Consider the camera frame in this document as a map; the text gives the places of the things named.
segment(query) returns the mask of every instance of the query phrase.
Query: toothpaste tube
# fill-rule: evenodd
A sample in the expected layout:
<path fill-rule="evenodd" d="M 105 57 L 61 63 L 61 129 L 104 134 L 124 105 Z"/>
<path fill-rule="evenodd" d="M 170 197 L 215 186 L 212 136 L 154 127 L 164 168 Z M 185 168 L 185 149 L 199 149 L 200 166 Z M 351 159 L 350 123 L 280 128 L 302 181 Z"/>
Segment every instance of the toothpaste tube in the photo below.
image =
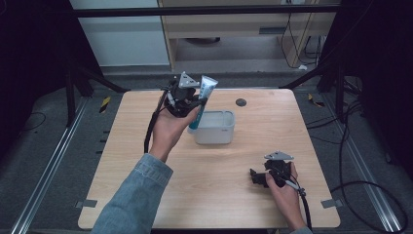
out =
<path fill-rule="evenodd" d="M 203 75 L 203 79 L 201 81 L 201 89 L 200 89 L 199 98 L 209 98 L 216 84 L 218 84 L 216 80 Z M 200 111 L 198 112 L 198 115 L 197 115 L 197 119 L 194 120 L 194 122 L 192 122 L 188 126 L 188 133 L 193 134 L 198 129 L 198 125 L 200 125 L 200 121 L 201 121 L 201 118 L 203 117 L 205 108 L 206 107 L 204 105 L 201 105 Z"/>

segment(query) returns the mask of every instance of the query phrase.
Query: wooden table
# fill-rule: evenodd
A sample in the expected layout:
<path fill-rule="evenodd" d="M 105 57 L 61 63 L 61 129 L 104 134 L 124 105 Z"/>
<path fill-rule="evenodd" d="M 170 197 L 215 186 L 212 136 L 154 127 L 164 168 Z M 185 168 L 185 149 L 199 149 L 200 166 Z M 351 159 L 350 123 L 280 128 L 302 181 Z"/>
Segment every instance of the wooden table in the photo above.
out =
<path fill-rule="evenodd" d="M 79 226 L 90 229 L 143 153 L 143 141 L 161 91 L 125 93 L 94 176 Z M 236 105 L 243 98 L 246 106 Z M 336 227 L 335 208 L 295 96 L 290 90 L 213 91 L 206 110 L 231 110 L 233 141 L 199 145 L 186 131 L 168 158 L 174 170 L 154 228 L 286 227 L 268 188 L 253 184 L 249 169 L 264 172 L 264 155 L 280 150 L 294 157 L 300 185 L 306 189 L 314 227 Z"/>

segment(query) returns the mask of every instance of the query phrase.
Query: hand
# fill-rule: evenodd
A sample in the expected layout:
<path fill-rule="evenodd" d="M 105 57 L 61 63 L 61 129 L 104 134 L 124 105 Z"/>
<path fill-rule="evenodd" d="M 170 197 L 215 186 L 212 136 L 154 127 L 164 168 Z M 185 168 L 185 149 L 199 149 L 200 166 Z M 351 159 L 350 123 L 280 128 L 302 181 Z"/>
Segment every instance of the hand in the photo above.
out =
<path fill-rule="evenodd" d="M 291 162 L 291 174 L 297 178 L 298 174 L 295 170 L 294 163 Z M 278 187 L 274 182 L 273 177 L 265 174 L 267 184 L 273 194 L 276 205 L 288 224 L 290 231 L 294 231 L 306 226 L 300 211 L 300 203 L 298 201 L 298 192 L 289 185 Z"/>
<path fill-rule="evenodd" d="M 149 153 L 165 163 L 182 132 L 196 119 L 199 110 L 198 106 L 191 110 L 185 118 L 176 118 L 167 109 L 163 109 L 155 123 L 153 142 Z"/>

